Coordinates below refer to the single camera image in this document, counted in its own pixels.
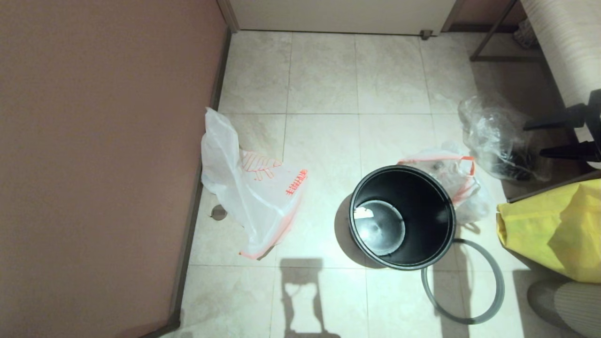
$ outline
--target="yellow bag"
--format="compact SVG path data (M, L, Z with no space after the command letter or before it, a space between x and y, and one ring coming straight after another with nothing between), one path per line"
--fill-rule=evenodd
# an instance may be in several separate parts
M601 283L601 179L497 206L503 246L576 281Z

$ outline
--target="transparent plastic bag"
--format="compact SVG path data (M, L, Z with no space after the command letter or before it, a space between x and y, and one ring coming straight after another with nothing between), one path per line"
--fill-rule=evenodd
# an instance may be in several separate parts
M493 203L475 176L474 158L460 155L455 144L425 149L398 164L425 171L440 182L451 197L458 223L473 223L491 213Z
M206 129L201 143L201 180L244 226L248 244L240 254L258 259L289 231L307 171L240 150L230 121L210 108Z
M550 160L538 155L542 148L534 132L522 130L527 117L498 96L474 96L459 104L463 142L476 163L502 180L551 178Z

